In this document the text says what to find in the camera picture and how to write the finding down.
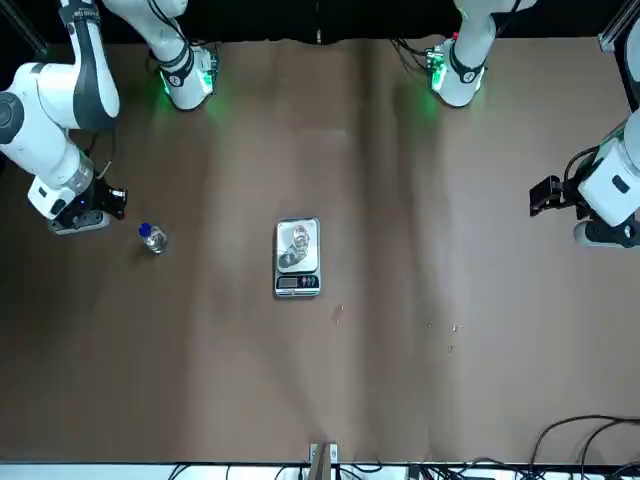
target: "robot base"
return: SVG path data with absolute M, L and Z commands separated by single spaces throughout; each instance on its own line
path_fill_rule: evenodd
M 442 54 L 443 61 L 431 74 L 431 89 L 439 95 L 447 105 L 464 107 L 471 102 L 475 93 L 480 89 L 485 68 L 480 71 L 471 83 L 462 83 L 460 77 L 451 66 L 450 51 L 453 44 L 454 40 L 450 38 L 442 45 L 434 48 L 436 53 Z
M 209 95 L 215 94 L 218 76 L 217 53 L 202 47 L 191 48 L 194 54 L 194 65 L 182 85 L 179 85 L 179 78 L 172 75 L 172 72 L 163 70 L 161 74 L 165 92 L 176 108 L 184 111 L 194 110 Z
M 83 213 L 74 224 L 73 228 L 65 228 L 59 222 L 52 220 L 49 223 L 49 230 L 57 235 L 71 235 L 73 233 L 88 232 L 108 227 L 110 224 L 109 215 L 100 211 L 92 210 Z

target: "small debris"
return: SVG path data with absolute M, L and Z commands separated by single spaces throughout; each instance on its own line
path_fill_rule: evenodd
M 333 309 L 333 314 L 331 314 L 331 318 L 333 319 L 334 322 L 336 322 L 336 325 L 338 326 L 340 326 L 340 317 L 342 317 L 343 313 L 344 313 L 344 305 L 340 304 Z

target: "green led light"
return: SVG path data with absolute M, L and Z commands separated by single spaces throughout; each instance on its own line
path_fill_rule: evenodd
M 447 66 L 442 64 L 439 68 L 434 70 L 431 75 L 431 88 L 434 92 L 439 92 L 444 83 L 444 77 L 447 74 Z
M 198 79 L 202 84 L 202 89 L 205 93 L 211 93 L 213 91 L 213 79 L 211 77 L 211 72 L 202 72 L 198 70 Z
M 478 74 L 478 83 L 476 84 L 476 92 L 480 90 L 480 84 L 482 83 L 482 76 L 484 75 L 484 71 L 485 71 L 485 68 L 482 67 L 482 70 L 480 70 L 480 73 Z
M 169 85 L 167 85 L 167 81 L 164 79 L 164 75 L 160 72 L 160 78 L 162 79 L 162 83 L 164 84 L 164 93 L 169 95 Z

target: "brown table surface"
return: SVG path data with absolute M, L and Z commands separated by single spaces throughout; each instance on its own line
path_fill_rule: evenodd
M 299 461 L 332 440 L 343 460 L 518 462 L 555 420 L 639 413 L 638 254 L 579 247 L 572 211 L 528 215 L 529 188 L 627 116 L 594 39 L 498 41 L 458 110 L 388 42 L 225 46 L 190 113 L 145 47 L 109 54 L 127 219 L 56 237 L 29 177 L 1 179 L 2 458 Z M 276 301 L 274 225 L 306 215 L 323 292 Z M 573 461 L 594 426 L 540 459 Z M 589 460 L 629 460 L 638 433 Z

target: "black mount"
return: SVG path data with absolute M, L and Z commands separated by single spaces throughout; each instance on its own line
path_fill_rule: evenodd
M 576 208 L 578 220 L 585 221 L 584 236 L 587 244 L 601 244 L 631 248 L 640 245 L 640 222 L 635 214 L 616 227 L 609 226 L 580 195 L 578 186 L 593 173 L 599 161 L 596 154 L 584 160 L 575 175 L 566 181 L 550 175 L 529 190 L 529 215 L 535 217 L 545 210 Z
M 108 213 L 115 219 L 122 220 L 126 205 L 126 189 L 112 188 L 104 178 L 94 176 L 89 188 L 74 198 L 60 212 L 56 217 L 56 222 L 65 229 L 79 229 L 83 226 L 83 214 L 92 211 Z

